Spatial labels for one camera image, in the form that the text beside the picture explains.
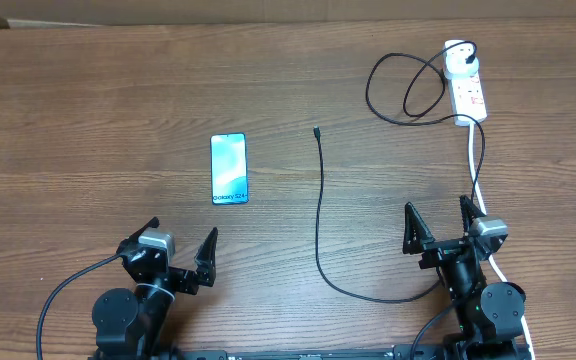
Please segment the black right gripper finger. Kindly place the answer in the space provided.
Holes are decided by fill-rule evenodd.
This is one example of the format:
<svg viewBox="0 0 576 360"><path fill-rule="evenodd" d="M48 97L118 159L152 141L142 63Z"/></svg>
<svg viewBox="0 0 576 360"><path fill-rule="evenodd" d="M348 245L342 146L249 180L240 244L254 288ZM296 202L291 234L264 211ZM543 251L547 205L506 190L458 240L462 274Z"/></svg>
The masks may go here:
<svg viewBox="0 0 576 360"><path fill-rule="evenodd" d="M485 218L486 215L467 195L461 195L459 202L464 232L468 235L480 235L481 230L479 229L480 222L478 219Z"/></svg>
<svg viewBox="0 0 576 360"><path fill-rule="evenodd" d="M404 215L405 225L402 252L404 254L422 253L427 245L435 241L435 238L411 202L405 204Z"/></svg>

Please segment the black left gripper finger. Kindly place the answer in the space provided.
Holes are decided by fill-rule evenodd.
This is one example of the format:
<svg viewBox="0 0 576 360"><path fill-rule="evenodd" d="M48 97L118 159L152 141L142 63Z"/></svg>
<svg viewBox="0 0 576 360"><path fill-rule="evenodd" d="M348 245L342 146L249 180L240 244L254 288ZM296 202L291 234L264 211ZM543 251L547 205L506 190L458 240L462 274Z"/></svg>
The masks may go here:
<svg viewBox="0 0 576 360"><path fill-rule="evenodd" d="M218 229L214 227L200 246L196 256L196 273L201 286L212 287L216 279L216 245Z"/></svg>
<svg viewBox="0 0 576 360"><path fill-rule="evenodd" d="M150 219L143 227L138 229L136 232L125 238L119 243L117 252L124 252L126 248L133 246L138 243L139 237L150 228L158 228L160 221L157 217Z"/></svg>

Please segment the black smartphone lit screen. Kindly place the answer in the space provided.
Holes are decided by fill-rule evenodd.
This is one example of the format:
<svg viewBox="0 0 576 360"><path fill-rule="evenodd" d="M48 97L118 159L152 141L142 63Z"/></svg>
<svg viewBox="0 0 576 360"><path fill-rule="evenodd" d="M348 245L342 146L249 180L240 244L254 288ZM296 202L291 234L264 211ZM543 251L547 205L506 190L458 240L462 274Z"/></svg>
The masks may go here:
<svg viewBox="0 0 576 360"><path fill-rule="evenodd" d="M249 183L245 134L213 135L210 139L210 150L212 203L247 203Z"/></svg>

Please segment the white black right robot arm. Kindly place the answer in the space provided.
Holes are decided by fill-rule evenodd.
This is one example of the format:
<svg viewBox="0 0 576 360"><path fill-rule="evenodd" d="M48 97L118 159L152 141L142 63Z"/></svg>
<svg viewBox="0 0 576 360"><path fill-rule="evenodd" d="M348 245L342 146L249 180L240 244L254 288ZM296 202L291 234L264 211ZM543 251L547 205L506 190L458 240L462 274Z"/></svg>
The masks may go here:
<svg viewBox="0 0 576 360"><path fill-rule="evenodd" d="M435 269L450 296L450 304L419 331L407 356L410 359L527 359L529 347L516 338L523 334L525 291L517 284L489 284L482 264L492 259L508 236L499 217L488 216L470 198L460 197L463 234L438 241L412 203L404 207L402 252L419 254L422 269ZM429 328L450 312L459 331L446 335L440 345L422 346Z"/></svg>

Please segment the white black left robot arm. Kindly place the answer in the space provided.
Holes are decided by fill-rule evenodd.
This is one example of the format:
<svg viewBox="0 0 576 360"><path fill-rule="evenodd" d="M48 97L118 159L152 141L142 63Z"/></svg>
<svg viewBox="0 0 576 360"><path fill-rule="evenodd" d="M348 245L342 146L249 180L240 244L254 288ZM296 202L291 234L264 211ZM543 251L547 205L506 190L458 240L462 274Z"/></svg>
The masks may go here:
<svg viewBox="0 0 576 360"><path fill-rule="evenodd" d="M196 268L171 265L175 238L149 222L122 240L116 254L135 282L133 290L114 288L103 293L92 309L96 327L95 359L180 359L174 345L160 343L170 308L178 293L195 295L216 278L218 230L212 229L195 256Z"/></svg>

